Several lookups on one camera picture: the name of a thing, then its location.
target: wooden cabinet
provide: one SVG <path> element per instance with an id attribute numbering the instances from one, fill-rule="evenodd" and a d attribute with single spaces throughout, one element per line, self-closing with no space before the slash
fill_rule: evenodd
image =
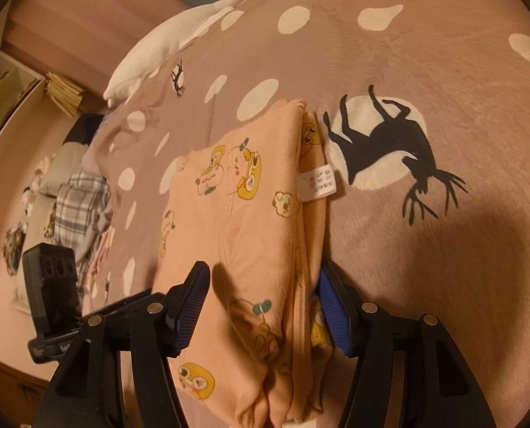
<path id="1" fill-rule="evenodd" d="M 47 384 L 0 363 L 0 412 L 13 428 L 33 423 Z"/>

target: clamp rivet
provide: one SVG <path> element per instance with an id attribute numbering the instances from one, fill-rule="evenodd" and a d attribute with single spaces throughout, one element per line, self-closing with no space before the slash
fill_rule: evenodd
<path id="1" fill-rule="evenodd" d="M 426 314 L 424 316 L 424 322 L 429 326 L 435 326 L 437 325 L 437 317 L 433 316 L 432 314 Z"/>
<path id="2" fill-rule="evenodd" d="M 102 317 L 101 316 L 91 316 L 91 317 L 89 317 L 89 320 L 87 321 L 87 323 L 90 326 L 97 326 L 101 322 L 102 322 Z"/>
<path id="3" fill-rule="evenodd" d="M 365 302 L 362 304 L 362 310 L 367 314 L 374 314 L 378 312 L 378 306 L 373 302 Z"/>
<path id="4" fill-rule="evenodd" d="M 148 305 L 148 307 L 146 308 L 146 310 L 150 313 L 150 314 L 157 314 L 158 312 L 160 312 L 162 309 L 164 308 L 163 304 L 161 302 L 152 302 Z"/>

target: black clamp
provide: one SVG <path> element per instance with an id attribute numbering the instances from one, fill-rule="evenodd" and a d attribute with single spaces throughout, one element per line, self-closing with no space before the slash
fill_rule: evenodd
<path id="1" fill-rule="evenodd" d="M 384 426 L 394 351 L 406 353 L 400 428 L 496 428 L 477 380 L 436 316 L 404 319 L 363 302 L 328 262 L 318 294 L 335 344 L 358 357 L 338 428 Z"/>
<path id="2" fill-rule="evenodd" d="M 195 263 L 186 281 L 92 314 L 51 379 L 33 428 L 125 428 L 120 351 L 130 351 L 144 428 L 187 428 L 168 358 L 190 344 L 210 287 L 210 269 Z"/>

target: yellow cartoon character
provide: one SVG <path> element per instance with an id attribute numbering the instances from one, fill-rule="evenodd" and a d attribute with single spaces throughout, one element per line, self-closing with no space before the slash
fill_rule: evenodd
<path id="1" fill-rule="evenodd" d="M 209 398 L 214 391 L 214 376 L 196 363 L 182 365 L 178 369 L 178 376 L 184 391 L 200 401 Z"/>
<path id="2" fill-rule="evenodd" d="M 162 231 L 160 232 L 160 248 L 159 248 L 159 254 L 160 257 L 164 257 L 166 255 L 166 238 L 170 234 L 170 231 L 176 228 L 174 225 L 174 211 L 169 210 L 164 214 L 164 219 L 162 220 Z"/>
<path id="3" fill-rule="evenodd" d="M 261 361 L 270 361 L 279 353 L 277 338 L 265 322 L 264 314 L 270 310 L 270 300 L 253 304 L 240 299 L 234 301 L 230 308 L 231 319 L 237 332 L 250 348 L 249 351 Z"/>
<path id="4" fill-rule="evenodd" d="M 281 217 L 289 218 L 293 215 L 295 199 L 290 193 L 276 192 L 273 198 L 273 207 Z"/>
<path id="5" fill-rule="evenodd" d="M 331 339 L 328 336 L 327 329 L 324 326 L 323 309 L 320 305 L 320 301 L 317 298 L 313 299 L 311 304 L 311 345 L 331 345 Z"/>
<path id="6" fill-rule="evenodd" d="M 198 194 L 210 194 L 223 180 L 223 167 L 221 166 L 221 159 L 226 151 L 226 147 L 221 145 L 212 150 L 212 157 L 210 158 L 210 165 L 202 172 L 200 178 L 196 179 L 198 186 Z"/>
<path id="7" fill-rule="evenodd" d="M 180 166 L 178 167 L 178 170 L 181 172 L 183 171 L 185 168 L 186 168 L 186 164 L 188 163 L 188 160 L 189 160 L 189 157 L 186 156 L 186 157 L 183 157 L 181 160 L 180 160 Z"/>
<path id="8" fill-rule="evenodd" d="M 247 148 L 249 138 L 246 138 L 240 146 L 230 150 L 240 151 L 233 160 L 233 172 L 239 178 L 236 184 L 237 194 L 242 200 L 251 200 L 257 194 L 259 181 L 261 180 L 261 156 L 258 152 L 252 152 Z"/>
<path id="9" fill-rule="evenodd" d="M 318 129 L 312 122 L 305 122 L 301 128 L 301 157 L 307 154 L 313 145 L 320 145 Z"/>

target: polka dot blanket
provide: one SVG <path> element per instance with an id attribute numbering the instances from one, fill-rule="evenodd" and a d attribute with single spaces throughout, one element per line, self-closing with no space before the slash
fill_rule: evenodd
<path id="1" fill-rule="evenodd" d="M 223 15 L 146 75 L 93 141 L 114 211 L 95 295 L 110 303 L 152 286 L 175 158 L 281 98 L 316 114 L 336 172 L 324 257 L 364 300 L 437 314 L 497 426 L 514 427 L 530 407 L 530 14 L 520 0 L 247 0 Z M 335 353 L 311 424 L 336 428 L 354 364 Z M 190 426 L 226 428 L 182 401 Z M 390 417 L 397 405 L 393 396 Z"/>

